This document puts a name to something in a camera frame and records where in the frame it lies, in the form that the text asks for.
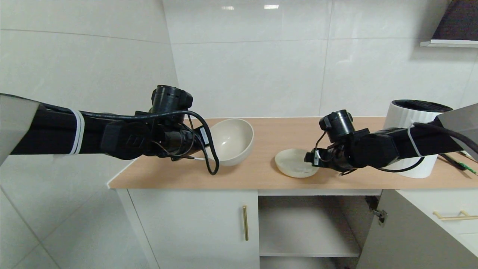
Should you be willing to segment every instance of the kitchen cabinet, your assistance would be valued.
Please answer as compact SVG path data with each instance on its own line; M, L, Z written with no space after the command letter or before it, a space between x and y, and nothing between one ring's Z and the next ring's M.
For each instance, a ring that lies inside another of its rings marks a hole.
M364 199L376 191L128 192L161 269L478 268L475 220L433 214L474 214L478 189L384 190L372 205L382 221Z
M470 191L475 193L476 201L477 190ZM372 222L357 269L478 268L477 249L461 240L436 216L423 213L400 192L383 191L378 209L385 210L387 218L385 223L380 223L377 217ZM425 197L425 193L414 194Z
M129 193L161 269L259 268L257 190Z

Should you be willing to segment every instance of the zip tie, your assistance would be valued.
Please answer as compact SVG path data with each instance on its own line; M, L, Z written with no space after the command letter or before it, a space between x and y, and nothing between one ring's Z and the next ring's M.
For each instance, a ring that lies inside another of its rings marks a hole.
M415 141L413 140L412 134L410 133L410 129L413 127L413 123L408 126L407 133L408 133L408 138L410 139L410 142L412 143L413 148L415 149L415 152L417 153L418 157L424 157L423 155L420 154L418 151L417 145L415 144Z
M73 146L71 147L71 152L68 155L77 155L80 153L81 144L83 143L83 134L85 133L85 119L83 115L78 110L69 109L76 117L76 134L75 140L73 141Z

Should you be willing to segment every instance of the gold handle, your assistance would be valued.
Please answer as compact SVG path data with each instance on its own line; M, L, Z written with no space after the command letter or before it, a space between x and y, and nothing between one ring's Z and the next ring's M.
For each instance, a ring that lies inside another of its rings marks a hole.
M437 211L433 211L433 215L437 216L439 219L442 221L461 221L461 220L478 220L478 216L471 216L468 214L465 210L461 210L460 214L463 214L463 216L457 216L457 217L443 217L438 213Z
M249 226L247 224L247 206L242 206L242 216L244 219L244 234L246 235L246 241L249 241Z

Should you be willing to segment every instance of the wooden countertop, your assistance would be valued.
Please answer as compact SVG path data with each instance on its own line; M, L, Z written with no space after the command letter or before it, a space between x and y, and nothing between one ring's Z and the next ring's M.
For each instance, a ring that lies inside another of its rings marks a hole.
M207 119L209 126L223 119ZM411 179L371 167L361 168L349 175L321 168L312 177L296 179L282 174L274 156L288 148L311 150L322 134L319 118L248 118L254 127L254 149L251 155L234 167L221 166L211 176L204 161L142 156L109 182L113 189L420 189L420 188L478 188L478 177L460 171L440 157L431 176ZM385 117L357 117L356 130L380 130ZM326 137L320 146L330 142ZM457 153L453 158L478 170L478 164Z

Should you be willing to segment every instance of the wall tile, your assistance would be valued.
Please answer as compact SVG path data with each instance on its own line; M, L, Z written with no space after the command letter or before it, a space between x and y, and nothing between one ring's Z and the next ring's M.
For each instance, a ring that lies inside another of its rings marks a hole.
M478 103L478 62L475 60L473 71L468 80L460 107L465 107Z
M173 45L203 117L317 116L326 41Z
M0 191L0 226L0 267L9 269L38 245L38 241L2 191Z
M115 190L101 189L44 241L61 268L148 269Z
M160 0L2 0L1 27L169 43Z
M320 114L386 115L390 101L421 99L457 108L475 49L420 48L416 39L330 40Z
M449 0L335 0L330 38L428 38Z
M85 111L148 111L158 84L176 85L169 45L75 34L2 31L0 89ZM106 155L10 156L2 186L47 236L128 161Z
M331 1L165 0L164 7L172 44L310 40L327 39Z
M13 269L59 269L42 246L37 246Z

